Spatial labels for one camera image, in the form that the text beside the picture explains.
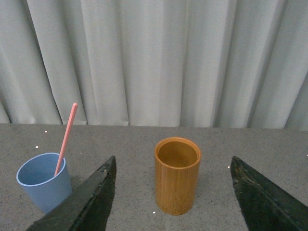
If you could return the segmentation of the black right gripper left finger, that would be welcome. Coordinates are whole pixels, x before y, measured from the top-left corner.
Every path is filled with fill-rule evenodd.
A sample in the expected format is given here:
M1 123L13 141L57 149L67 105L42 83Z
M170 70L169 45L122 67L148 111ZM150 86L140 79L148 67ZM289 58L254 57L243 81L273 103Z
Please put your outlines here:
M111 156L29 231L104 231L115 196L116 157Z

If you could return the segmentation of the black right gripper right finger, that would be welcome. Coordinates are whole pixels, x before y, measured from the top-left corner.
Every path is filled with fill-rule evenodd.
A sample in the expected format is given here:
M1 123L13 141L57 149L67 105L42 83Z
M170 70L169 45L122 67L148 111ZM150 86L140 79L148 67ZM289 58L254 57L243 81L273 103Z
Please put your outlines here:
M231 177L250 231L308 229L308 207L236 156L231 160Z

